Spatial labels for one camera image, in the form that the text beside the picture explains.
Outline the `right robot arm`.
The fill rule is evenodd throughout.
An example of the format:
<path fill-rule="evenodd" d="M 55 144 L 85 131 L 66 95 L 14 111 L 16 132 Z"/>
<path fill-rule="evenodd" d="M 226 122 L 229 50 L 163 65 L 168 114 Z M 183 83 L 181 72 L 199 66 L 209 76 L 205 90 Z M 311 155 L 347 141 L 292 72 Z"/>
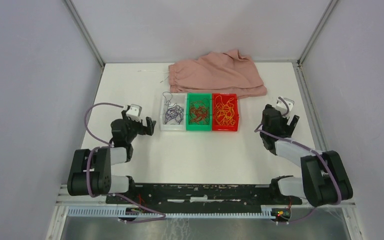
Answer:
<path fill-rule="evenodd" d="M 282 176 L 269 189 L 269 199 L 282 204 L 289 196 L 306 199 L 313 207 L 338 205 L 350 200 L 354 190 L 338 152 L 312 149 L 292 138 L 299 116 L 292 120 L 270 104 L 255 129 L 266 150 L 301 169 L 301 177 Z"/>

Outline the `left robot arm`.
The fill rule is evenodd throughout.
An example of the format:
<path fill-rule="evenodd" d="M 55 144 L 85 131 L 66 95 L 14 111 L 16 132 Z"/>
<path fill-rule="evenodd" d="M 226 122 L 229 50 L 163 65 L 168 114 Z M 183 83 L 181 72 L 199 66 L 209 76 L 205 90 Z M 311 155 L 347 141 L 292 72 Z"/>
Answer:
<path fill-rule="evenodd" d="M 133 140 L 138 136 L 152 136 L 157 122 L 151 117 L 145 118 L 146 124 L 139 114 L 121 112 L 121 118 L 111 122 L 110 145 L 93 149 L 77 149 L 67 180 L 67 191 L 70 196 L 90 196 L 118 194 L 118 197 L 129 204 L 136 200 L 138 191 L 135 181 L 129 175 L 112 174 L 112 166 L 128 163 L 133 158 Z"/>

